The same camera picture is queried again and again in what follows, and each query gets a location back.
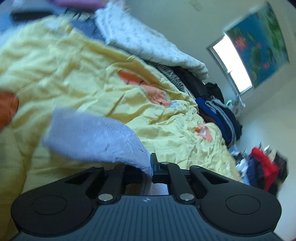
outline gray ribbed surface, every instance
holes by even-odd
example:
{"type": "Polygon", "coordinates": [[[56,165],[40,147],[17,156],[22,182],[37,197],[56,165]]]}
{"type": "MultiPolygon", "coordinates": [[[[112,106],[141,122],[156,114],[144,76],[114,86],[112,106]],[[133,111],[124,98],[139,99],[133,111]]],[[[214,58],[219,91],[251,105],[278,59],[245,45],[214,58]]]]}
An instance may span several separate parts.
{"type": "Polygon", "coordinates": [[[207,224],[194,206],[181,205],[172,196],[123,196],[114,205],[101,206],[82,228],[60,237],[42,238],[20,233],[14,241],[279,241],[274,233],[236,237],[207,224]]]}

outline metal screw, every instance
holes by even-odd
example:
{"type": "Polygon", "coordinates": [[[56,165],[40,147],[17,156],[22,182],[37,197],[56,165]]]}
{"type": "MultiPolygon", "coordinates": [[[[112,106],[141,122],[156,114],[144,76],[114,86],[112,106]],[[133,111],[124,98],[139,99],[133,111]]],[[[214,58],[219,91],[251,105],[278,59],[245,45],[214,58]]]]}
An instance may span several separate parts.
{"type": "Polygon", "coordinates": [[[113,199],[113,196],[111,194],[104,193],[104,194],[99,195],[99,200],[101,200],[103,202],[107,202],[112,199],[113,199]]]}
{"type": "Polygon", "coordinates": [[[191,200],[194,199],[194,196],[192,194],[190,194],[190,193],[183,193],[179,197],[183,201],[191,201],[191,200]]]}

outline window frame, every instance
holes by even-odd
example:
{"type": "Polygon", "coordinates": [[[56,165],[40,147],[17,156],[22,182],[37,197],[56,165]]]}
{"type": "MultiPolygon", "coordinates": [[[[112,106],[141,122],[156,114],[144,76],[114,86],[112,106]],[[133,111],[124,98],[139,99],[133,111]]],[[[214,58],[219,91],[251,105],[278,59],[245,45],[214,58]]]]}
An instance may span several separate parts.
{"type": "Polygon", "coordinates": [[[228,69],[226,68],[225,64],[223,63],[223,61],[221,60],[220,56],[217,54],[217,52],[214,49],[214,46],[219,43],[224,36],[222,36],[221,38],[219,38],[217,41],[215,41],[214,43],[212,43],[209,47],[207,47],[208,52],[210,53],[210,55],[212,56],[212,58],[214,59],[214,61],[216,62],[216,64],[218,65],[218,67],[221,69],[222,73],[224,74],[225,78],[227,79],[228,84],[230,85],[230,87],[232,88],[232,90],[234,91],[235,94],[239,94],[240,96],[243,95],[244,93],[246,93],[248,90],[250,89],[254,89],[254,85],[253,85],[253,81],[251,80],[251,84],[252,86],[243,90],[242,92],[239,91],[234,79],[231,76],[231,71],[228,72],[228,69]]]}

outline white wall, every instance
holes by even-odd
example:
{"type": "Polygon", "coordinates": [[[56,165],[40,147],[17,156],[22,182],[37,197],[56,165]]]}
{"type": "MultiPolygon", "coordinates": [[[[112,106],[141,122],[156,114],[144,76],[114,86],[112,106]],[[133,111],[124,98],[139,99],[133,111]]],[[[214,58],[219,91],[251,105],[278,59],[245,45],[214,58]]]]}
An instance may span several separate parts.
{"type": "Polygon", "coordinates": [[[286,241],[296,238],[296,78],[272,98],[245,116],[239,149],[249,151],[260,142],[271,145],[288,158],[289,175],[278,199],[282,206],[276,233],[286,241]]]}
{"type": "MultiPolygon", "coordinates": [[[[131,14],[148,26],[163,33],[185,53],[204,62],[209,70],[207,81],[217,83],[226,100],[233,98],[234,92],[225,76],[206,48],[223,36],[223,31],[234,21],[246,16],[264,0],[199,0],[201,11],[195,10],[189,0],[126,0],[131,6],[131,14]]],[[[296,67],[296,10],[286,0],[269,1],[281,26],[291,65],[263,83],[254,92],[242,96],[248,113],[259,102],[264,101],[291,79],[291,70],[296,67]]]]}

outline red jacket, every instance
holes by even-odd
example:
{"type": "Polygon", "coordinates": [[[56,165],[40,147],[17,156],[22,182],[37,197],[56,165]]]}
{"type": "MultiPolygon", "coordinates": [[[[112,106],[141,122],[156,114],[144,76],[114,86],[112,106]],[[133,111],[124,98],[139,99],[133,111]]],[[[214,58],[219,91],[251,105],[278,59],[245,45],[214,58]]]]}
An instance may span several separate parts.
{"type": "Polygon", "coordinates": [[[252,149],[251,155],[262,164],[265,179],[264,190],[268,191],[270,185],[274,182],[274,180],[277,178],[277,175],[279,174],[279,167],[275,163],[271,163],[264,152],[257,147],[252,149]]]}

